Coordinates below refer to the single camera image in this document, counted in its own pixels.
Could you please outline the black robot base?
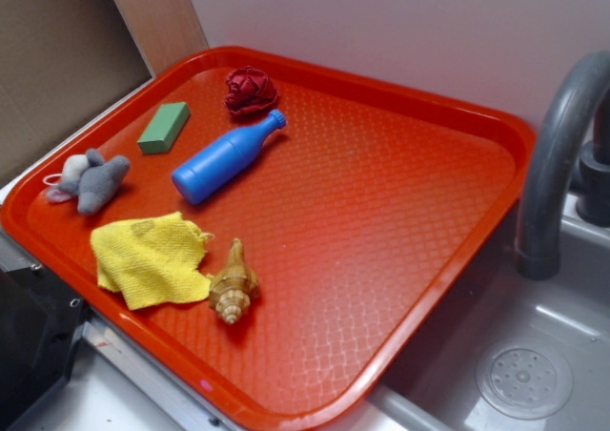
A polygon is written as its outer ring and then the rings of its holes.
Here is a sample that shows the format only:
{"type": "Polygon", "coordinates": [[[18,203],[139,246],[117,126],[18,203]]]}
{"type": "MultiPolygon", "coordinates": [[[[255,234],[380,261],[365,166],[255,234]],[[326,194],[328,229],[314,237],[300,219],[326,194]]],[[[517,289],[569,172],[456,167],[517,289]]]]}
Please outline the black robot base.
{"type": "Polygon", "coordinates": [[[52,270],[1,273],[1,428],[13,430],[70,379],[87,302],[52,270]]]}

